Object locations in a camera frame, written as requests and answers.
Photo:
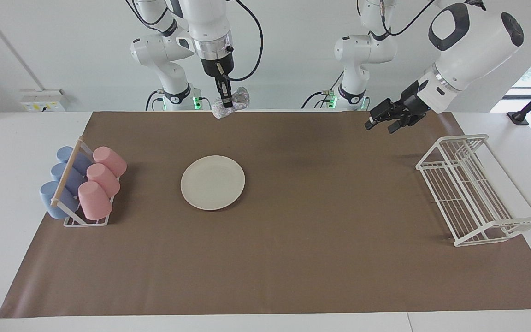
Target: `cup rack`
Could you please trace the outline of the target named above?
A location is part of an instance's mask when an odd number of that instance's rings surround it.
[[[415,168],[425,179],[455,246],[509,240],[531,229],[531,217],[516,218],[501,200],[479,160],[485,147],[519,194],[531,204],[487,143],[487,135],[442,137]]]
[[[57,191],[55,191],[53,198],[51,199],[51,206],[53,208],[59,207],[61,210],[63,210],[65,213],[68,214],[68,217],[65,218],[65,221],[63,222],[63,225],[65,227],[97,227],[102,225],[107,225],[108,220],[110,219],[110,215],[108,215],[104,219],[99,220],[89,220],[85,217],[80,217],[76,212],[71,211],[62,201],[61,201],[61,193],[63,193],[63,188],[65,187],[65,184],[67,183],[67,179],[69,176],[69,171],[71,170],[75,159],[77,157],[77,154],[83,152],[87,158],[93,161],[93,151],[83,142],[83,137],[80,136],[77,142],[75,143],[75,146],[73,147],[73,151],[71,155],[69,156],[69,160],[67,161],[67,167],[65,168],[65,172],[63,172],[63,175],[61,176],[61,180],[59,181],[59,186],[57,186]],[[110,197],[110,204],[114,204],[114,197]]]

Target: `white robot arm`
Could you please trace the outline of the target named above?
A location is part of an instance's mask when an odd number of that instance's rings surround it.
[[[214,77],[224,107],[233,107],[228,74],[234,68],[226,0],[171,0],[173,13],[189,23],[179,46],[196,53],[204,72]]]
[[[430,110],[445,111],[468,85],[499,67],[522,46],[522,27],[509,13],[488,12],[478,0],[446,3],[436,2],[443,7],[428,34],[440,57],[405,89],[400,100],[386,99],[373,108],[367,130],[379,122],[396,120],[388,128],[393,133],[413,126]]]
[[[165,0],[135,0],[135,8],[145,25],[158,33],[135,39],[130,46],[133,58],[159,76],[169,111],[198,109],[200,91],[188,83],[183,68],[173,63],[194,54],[177,44],[176,37],[185,31],[167,9]]]
[[[390,26],[392,11],[396,0],[385,2],[385,24]],[[360,21],[369,33],[364,36],[344,36],[335,44],[335,58],[343,65],[343,80],[335,88],[337,103],[342,109],[359,109],[364,100],[370,73],[364,65],[369,63],[386,63],[395,58],[397,44],[385,34],[381,21],[379,0],[362,0],[360,2]]]

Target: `crumpled foil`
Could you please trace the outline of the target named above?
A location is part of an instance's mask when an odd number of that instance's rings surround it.
[[[212,104],[212,113],[214,114],[215,118],[220,120],[236,111],[246,109],[247,107],[249,107],[249,91],[243,87],[240,87],[232,94],[232,107],[224,107],[223,100],[217,99]]]

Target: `white plate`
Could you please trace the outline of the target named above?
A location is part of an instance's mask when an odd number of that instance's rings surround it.
[[[183,172],[182,195],[201,210],[225,208],[236,201],[245,187],[245,173],[234,160],[211,155],[194,161]]]

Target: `brown mat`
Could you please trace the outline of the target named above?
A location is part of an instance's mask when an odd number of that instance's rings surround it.
[[[367,114],[94,113],[91,147],[129,161],[110,225],[44,217],[0,317],[531,309],[523,237],[455,248],[414,166],[462,134],[430,115],[394,135]],[[241,198],[203,212],[189,164],[225,155]]]

